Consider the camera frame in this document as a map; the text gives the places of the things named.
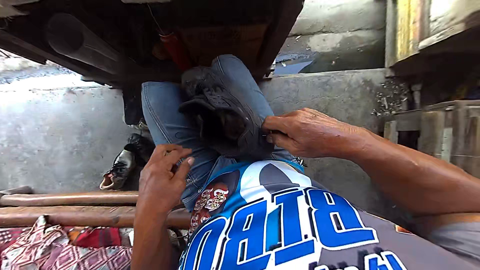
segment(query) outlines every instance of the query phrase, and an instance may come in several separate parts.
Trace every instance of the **shoe pile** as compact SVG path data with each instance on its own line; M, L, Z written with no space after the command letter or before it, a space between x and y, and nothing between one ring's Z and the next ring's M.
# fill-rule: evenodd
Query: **shoe pile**
M132 133L122 152L113 161L112 168L103 175L101 190L120 189L136 166L145 166L155 145L140 134Z
M200 138L228 158L260 160L269 158L274 145L266 141L262 120L222 73L196 67L182 75L187 101L179 111L194 118Z

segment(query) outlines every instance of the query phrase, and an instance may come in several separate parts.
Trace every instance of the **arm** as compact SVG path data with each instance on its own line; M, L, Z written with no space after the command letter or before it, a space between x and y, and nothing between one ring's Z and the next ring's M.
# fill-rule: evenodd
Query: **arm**
M312 109L269 116L263 128L296 156L360 165L380 189L417 216L480 212L480 180L462 169Z
M175 269L166 219L185 189L185 178L194 162L177 145L158 145L140 174L139 197L134 221L132 270Z

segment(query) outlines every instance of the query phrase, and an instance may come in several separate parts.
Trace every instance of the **hand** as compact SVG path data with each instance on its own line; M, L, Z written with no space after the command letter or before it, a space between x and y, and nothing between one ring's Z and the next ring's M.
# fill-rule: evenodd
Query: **hand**
M140 173L137 216L168 215L178 204L185 189L185 179L195 159L188 157L180 166L177 167L176 164L191 153L191 149L179 145L156 146Z
M267 141L306 158L336 157L347 159L349 153L363 148L366 129L340 122L326 114L303 108L280 116L267 116L262 125Z

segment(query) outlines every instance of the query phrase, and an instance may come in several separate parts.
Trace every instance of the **jeans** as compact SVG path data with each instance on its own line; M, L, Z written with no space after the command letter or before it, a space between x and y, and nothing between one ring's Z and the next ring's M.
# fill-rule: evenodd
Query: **jeans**
M266 116L274 115L250 71L240 59L233 55L220 55L212 61L211 68L220 71L236 84L237 92L232 94L242 96L262 121ZM220 156L201 141L197 124L178 112L179 105L183 102L180 92L180 85L177 83L143 83L142 107L156 145L178 144L192 149L191 156L195 157L195 163L188 173L187 187L181 196L185 207L191 211L210 176L237 161ZM290 153L279 147L275 147L272 158L295 161Z

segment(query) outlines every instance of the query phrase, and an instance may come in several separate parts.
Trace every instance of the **pipe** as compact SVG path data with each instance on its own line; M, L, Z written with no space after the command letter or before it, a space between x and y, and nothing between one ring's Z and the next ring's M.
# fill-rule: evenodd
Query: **pipe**
M138 191L93 191L65 194L12 194L0 197L3 206L134 205Z
M120 54L71 14L53 15L47 23L45 37L59 54L110 74L120 72Z
M41 215L47 215L51 225L89 227L133 227L136 207L52 206L0 208L0 227L29 227ZM172 211L167 227L187 230L190 213L186 209Z

